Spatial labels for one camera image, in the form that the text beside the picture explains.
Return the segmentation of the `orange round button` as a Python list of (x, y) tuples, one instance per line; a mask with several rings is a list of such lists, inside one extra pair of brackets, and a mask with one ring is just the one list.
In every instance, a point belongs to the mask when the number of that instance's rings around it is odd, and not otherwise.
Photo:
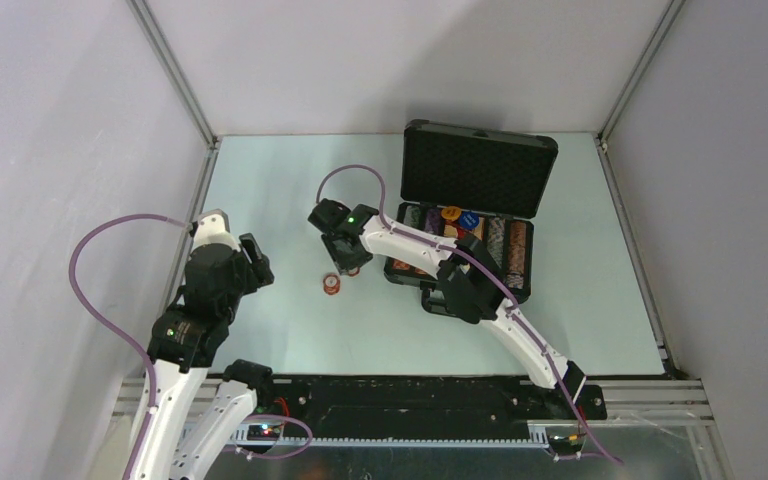
[(440, 211), (440, 216), (446, 221), (446, 222), (457, 222), (459, 218), (461, 217), (463, 211), (461, 208), (456, 206), (448, 206), (443, 208)]

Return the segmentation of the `black poker set case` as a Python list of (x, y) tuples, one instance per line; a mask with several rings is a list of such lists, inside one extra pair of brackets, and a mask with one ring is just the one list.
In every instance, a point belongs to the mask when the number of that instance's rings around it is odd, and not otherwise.
[[(487, 248), (490, 218), (505, 220), (505, 277), (503, 284), (524, 303), (532, 292), (533, 219), (559, 154), (549, 136), (478, 129), (415, 119), (404, 129), (403, 166), (397, 221), (407, 206), (426, 210), (456, 206), (481, 217)], [(525, 288), (506, 282), (510, 224), (527, 226)]]

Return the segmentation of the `blue round dealer button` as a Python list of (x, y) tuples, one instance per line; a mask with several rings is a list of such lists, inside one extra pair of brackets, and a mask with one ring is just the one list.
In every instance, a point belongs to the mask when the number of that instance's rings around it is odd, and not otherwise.
[(462, 211), (457, 222), (461, 228), (472, 231), (481, 224), (481, 217), (474, 212)]

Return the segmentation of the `red Texas Hold'em card deck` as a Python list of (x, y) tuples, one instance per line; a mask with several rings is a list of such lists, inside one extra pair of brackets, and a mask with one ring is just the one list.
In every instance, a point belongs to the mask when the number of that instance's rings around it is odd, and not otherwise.
[(475, 228), (466, 228), (460, 224), (446, 223), (443, 228), (443, 236), (447, 238), (461, 239), (467, 234), (471, 234), (479, 240), (483, 239), (485, 226), (480, 222)]

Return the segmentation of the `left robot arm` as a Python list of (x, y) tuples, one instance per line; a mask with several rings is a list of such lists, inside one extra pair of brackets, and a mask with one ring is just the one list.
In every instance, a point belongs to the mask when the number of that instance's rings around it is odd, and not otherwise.
[(227, 366), (196, 426), (184, 425), (242, 297), (274, 281), (269, 259), (250, 233), (197, 234), (184, 283), (152, 328), (138, 411), (148, 418), (132, 435), (126, 479), (201, 479), (249, 416), (276, 403), (271, 368), (238, 359)]

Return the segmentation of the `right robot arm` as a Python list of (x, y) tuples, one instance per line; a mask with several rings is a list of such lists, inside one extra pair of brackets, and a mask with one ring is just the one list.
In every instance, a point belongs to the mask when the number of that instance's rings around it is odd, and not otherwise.
[(502, 282), (499, 267), (476, 237), (433, 235), (400, 223), (379, 210), (322, 199), (307, 221), (338, 272), (347, 274), (388, 257), (416, 267), (436, 280), (446, 308), (455, 317), (488, 329), (526, 369), (540, 388), (545, 411), (566, 418), (582, 403), (586, 375), (526, 319), (516, 297)]

